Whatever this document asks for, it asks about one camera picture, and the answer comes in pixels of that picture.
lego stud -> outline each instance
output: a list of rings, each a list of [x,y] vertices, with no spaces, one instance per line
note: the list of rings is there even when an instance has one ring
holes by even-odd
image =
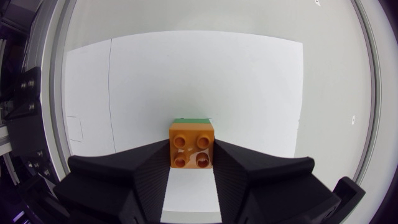
[[[184,153],[179,152],[179,153],[177,153],[177,155],[175,155],[174,164],[177,167],[182,168],[185,166],[186,163],[187,163],[187,157],[185,156]]]
[[[181,149],[185,146],[185,138],[183,135],[178,134],[174,137],[173,140],[174,146]]]
[[[197,140],[197,146],[200,149],[207,149],[210,145],[210,139],[207,136],[201,135]]]
[[[197,155],[197,165],[200,168],[205,168],[209,165],[209,157],[206,153],[201,152]]]

white paper sheet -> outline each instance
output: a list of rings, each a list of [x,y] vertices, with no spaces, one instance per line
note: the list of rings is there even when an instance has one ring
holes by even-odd
[[[109,114],[108,71],[111,40],[67,52],[65,113],[71,153],[115,153]]]
[[[217,139],[294,156],[301,43],[229,32],[154,32],[113,39],[110,60],[117,152],[169,138],[174,118],[212,118]],[[219,211],[215,183],[202,181],[214,178],[213,171],[192,171],[194,177],[189,171],[170,171],[164,210]]]

screw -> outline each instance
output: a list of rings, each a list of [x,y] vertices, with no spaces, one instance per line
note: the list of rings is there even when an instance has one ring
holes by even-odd
[[[34,103],[31,103],[30,105],[29,105],[29,111],[32,111],[32,110],[34,110],[35,109],[35,104]]]
[[[29,88],[33,88],[34,85],[35,85],[34,80],[29,80],[29,82],[27,82],[27,86],[29,86]]]

green lego brick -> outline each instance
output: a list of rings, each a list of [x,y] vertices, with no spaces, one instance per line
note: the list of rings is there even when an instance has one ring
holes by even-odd
[[[173,123],[184,123],[184,124],[211,124],[209,119],[175,119]]]

lego brick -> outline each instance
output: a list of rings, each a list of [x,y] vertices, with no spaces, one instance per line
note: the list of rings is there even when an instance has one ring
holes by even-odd
[[[169,129],[173,168],[212,168],[214,129],[209,119],[176,119]]]

